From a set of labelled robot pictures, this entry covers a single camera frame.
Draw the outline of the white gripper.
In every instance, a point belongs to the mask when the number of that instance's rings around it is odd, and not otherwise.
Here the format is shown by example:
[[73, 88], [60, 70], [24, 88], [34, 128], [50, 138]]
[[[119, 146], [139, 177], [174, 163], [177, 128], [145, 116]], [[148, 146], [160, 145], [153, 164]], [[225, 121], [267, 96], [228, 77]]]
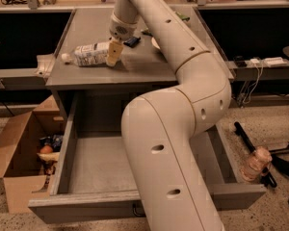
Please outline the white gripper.
[[138, 25], [138, 15], [116, 15], [112, 13], [109, 31], [111, 36], [116, 39], [109, 43], [108, 55], [106, 58], [107, 66], [115, 66], [123, 50], [120, 41], [126, 41], [134, 36]]

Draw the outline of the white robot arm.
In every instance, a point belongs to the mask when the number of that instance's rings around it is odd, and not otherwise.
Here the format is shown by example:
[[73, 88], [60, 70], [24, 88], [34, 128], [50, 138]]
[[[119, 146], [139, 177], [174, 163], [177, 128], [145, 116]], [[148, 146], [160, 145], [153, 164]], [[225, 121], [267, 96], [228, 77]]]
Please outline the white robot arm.
[[121, 133], [151, 231], [225, 231], [190, 139], [225, 114], [231, 87], [223, 65], [163, 0], [117, 0], [108, 64], [144, 21], [176, 76], [174, 87], [134, 98]]

